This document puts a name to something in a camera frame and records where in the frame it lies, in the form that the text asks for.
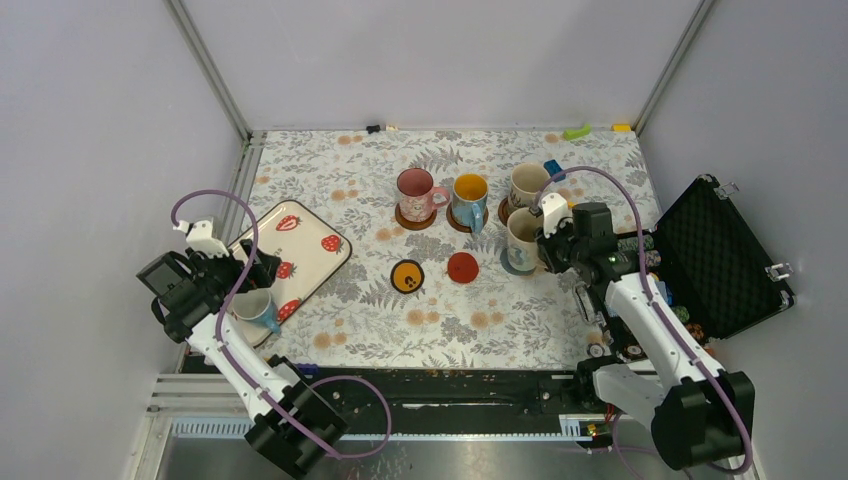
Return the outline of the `blue-grey round coaster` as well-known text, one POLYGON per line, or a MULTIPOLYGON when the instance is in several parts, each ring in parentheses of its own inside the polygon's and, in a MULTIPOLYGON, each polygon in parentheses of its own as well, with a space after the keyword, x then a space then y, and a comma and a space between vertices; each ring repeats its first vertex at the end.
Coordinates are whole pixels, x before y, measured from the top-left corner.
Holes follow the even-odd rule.
POLYGON ((530 269, 530 270, 517 270, 517 269, 515 269, 515 268, 511 265, 511 263, 509 262, 509 254, 508 254, 508 249, 507 249, 507 248, 504 248, 504 249, 502 249, 502 250, 501 250, 501 252, 500 252, 500 256, 499 256, 499 260, 500 260, 500 263, 501 263, 502 268, 503 268, 503 269, 504 269, 507 273, 509 273, 510 275, 514 275, 514 276, 530 276, 530 275, 533 275, 533 274, 536 272, 536 267, 534 267, 533 269, 530 269))

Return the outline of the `cream mug with handle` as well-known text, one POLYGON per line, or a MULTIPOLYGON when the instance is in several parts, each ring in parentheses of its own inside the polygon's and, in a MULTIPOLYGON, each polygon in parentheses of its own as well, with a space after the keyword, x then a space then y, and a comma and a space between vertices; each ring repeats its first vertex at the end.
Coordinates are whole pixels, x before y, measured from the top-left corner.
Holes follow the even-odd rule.
POLYGON ((523 163, 516 166, 510 175, 508 213, 512 214, 520 208, 530 207, 549 178, 550 175, 542 164, 523 163))

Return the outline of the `brown wooden coaster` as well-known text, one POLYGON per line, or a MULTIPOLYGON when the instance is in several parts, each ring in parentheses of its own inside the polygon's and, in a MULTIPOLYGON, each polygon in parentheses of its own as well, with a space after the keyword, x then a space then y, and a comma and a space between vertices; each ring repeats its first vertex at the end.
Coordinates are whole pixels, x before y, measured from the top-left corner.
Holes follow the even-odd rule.
POLYGON ((509 199, 504 198, 498 206, 498 218, 502 225, 507 225, 509 215, 509 199))
POLYGON ((404 229, 411 230, 411 231, 420 231, 420 230, 424 230, 424 229, 428 228, 429 226, 431 226, 435 222, 435 220, 437 218, 437 214, 438 214, 438 211, 433 210, 431 212, 431 215, 429 217, 427 217, 425 220, 420 221, 420 222, 416 222, 416 221, 410 221, 402 215, 399 204, 395 205, 395 210, 394 210, 394 216, 395 216, 395 220, 397 221, 397 223, 401 227, 403 227, 404 229))
MULTIPOLYGON (((448 220, 449 225, 454 230, 461 232, 461 233, 465 233, 465 234, 473 234, 473 231, 470 227, 461 225, 456 220, 456 218, 453 216, 451 204, 449 204, 448 206, 445 207, 445 215, 446 215, 446 218, 448 220)), ((488 223, 488 220, 489 220, 489 210, 488 209, 484 210, 483 220, 484 220, 483 225, 486 225, 488 223)))

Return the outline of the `white mushroom pattern tray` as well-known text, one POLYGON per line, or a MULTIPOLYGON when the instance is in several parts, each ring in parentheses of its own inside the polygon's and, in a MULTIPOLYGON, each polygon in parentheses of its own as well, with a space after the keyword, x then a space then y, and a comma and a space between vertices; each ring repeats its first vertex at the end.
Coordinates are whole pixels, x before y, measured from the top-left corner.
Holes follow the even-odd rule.
MULTIPOLYGON (((332 229, 301 203, 287 200, 258 219, 258 247, 262 253, 281 260, 272 274, 269 289, 277 307, 277 323, 291 323, 295 313, 350 258, 352 247, 343 235, 332 229)), ((228 312, 234 316, 231 305, 228 312)), ((240 321, 247 342, 256 347, 273 333, 264 327, 240 321)))

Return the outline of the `red round coaster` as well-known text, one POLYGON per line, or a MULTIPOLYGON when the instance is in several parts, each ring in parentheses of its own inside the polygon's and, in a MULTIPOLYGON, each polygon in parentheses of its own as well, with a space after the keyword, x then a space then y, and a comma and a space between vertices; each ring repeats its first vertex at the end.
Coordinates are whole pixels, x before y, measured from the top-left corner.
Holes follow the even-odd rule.
POLYGON ((447 274, 456 283, 468 284, 479 275, 479 264, 470 253, 457 252, 448 260, 447 274))

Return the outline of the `blue mug yellow inside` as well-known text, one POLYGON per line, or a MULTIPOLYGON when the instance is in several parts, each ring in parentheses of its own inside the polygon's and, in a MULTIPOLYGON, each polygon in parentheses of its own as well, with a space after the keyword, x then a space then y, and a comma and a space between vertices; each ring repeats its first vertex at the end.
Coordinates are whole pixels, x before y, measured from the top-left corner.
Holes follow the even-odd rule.
POLYGON ((486 180, 477 174, 463 174, 456 178, 452 188, 450 213, 454 222, 471 234, 482 232, 486 215, 489 188, 486 180))

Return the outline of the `brown wooden coaster top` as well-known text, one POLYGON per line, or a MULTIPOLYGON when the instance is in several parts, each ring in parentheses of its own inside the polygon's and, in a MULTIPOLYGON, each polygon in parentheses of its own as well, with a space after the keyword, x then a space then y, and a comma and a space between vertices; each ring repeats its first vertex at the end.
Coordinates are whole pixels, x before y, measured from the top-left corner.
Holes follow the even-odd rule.
POLYGON ((420 221, 420 222, 416 222, 416 221, 410 221, 402 215, 399 204, 395 205, 395 210, 394 210, 394 216, 395 216, 395 220, 397 221, 397 223, 401 227, 403 227, 404 229, 411 230, 411 231, 420 231, 420 230, 424 230, 424 229, 428 228, 429 226, 431 226, 435 222, 435 220, 437 218, 437 214, 438 214, 438 211, 433 210, 431 212, 431 215, 429 217, 427 217, 425 220, 420 221))

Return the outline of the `pink mug dark rim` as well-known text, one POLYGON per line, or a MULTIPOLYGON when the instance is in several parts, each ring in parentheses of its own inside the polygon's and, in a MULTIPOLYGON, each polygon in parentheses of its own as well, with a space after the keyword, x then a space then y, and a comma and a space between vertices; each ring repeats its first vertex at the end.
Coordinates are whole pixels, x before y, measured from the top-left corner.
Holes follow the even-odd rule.
POLYGON ((404 170, 396 184, 400 193, 399 213, 408 223, 426 223, 451 199, 450 191, 436 186, 431 174, 421 168, 404 170))

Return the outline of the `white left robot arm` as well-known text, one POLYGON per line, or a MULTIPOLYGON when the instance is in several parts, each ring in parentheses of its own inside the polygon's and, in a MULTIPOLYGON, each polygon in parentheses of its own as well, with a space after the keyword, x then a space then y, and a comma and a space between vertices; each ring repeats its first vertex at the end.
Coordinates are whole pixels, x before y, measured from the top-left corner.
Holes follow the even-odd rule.
POLYGON ((248 257, 192 249, 162 254, 137 275, 154 295, 151 310, 166 335, 211 360, 236 390, 253 425, 249 445, 295 479, 304 478, 348 429, 333 407, 286 358, 281 372, 259 356, 228 314, 230 291, 273 285, 280 259, 242 240, 248 257))

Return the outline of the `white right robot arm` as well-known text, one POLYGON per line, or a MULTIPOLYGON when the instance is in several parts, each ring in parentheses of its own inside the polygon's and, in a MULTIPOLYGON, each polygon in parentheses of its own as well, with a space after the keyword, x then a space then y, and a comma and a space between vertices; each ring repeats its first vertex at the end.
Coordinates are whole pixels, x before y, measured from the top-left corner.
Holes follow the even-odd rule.
POLYGON ((674 470, 731 457, 743 459, 735 474, 748 469, 753 384, 744 373, 727 371, 676 317, 647 273, 644 236, 637 236, 636 251, 619 250, 611 212, 599 202, 570 209, 550 195, 529 211, 543 220, 535 240, 548 270, 573 269, 603 296, 659 378, 653 383, 612 361, 575 382, 577 405, 597 412, 610 403, 629 414, 649 429, 660 458, 674 470))

